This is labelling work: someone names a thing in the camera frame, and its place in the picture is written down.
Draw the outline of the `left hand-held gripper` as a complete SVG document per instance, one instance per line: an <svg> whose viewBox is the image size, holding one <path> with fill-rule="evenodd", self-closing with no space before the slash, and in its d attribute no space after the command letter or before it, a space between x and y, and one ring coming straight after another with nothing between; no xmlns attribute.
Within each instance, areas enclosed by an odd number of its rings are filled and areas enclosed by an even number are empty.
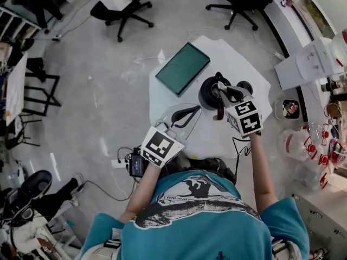
<svg viewBox="0 0 347 260"><path fill-rule="evenodd" d="M169 107L148 130L140 155L159 168L165 166L185 149L201 113L201 106L192 103Z"/></svg>

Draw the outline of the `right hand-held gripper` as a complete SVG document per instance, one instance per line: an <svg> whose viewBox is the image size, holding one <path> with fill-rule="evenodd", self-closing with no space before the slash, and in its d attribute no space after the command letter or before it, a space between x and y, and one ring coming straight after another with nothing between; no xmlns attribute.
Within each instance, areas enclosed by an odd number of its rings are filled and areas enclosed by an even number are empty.
<svg viewBox="0 0 347 260"><path fill-rule="evenodd" d="M254 98L230 86L218 83L219 94L224 104L228 123L243 138L263 129L262 115Z"/></svg>

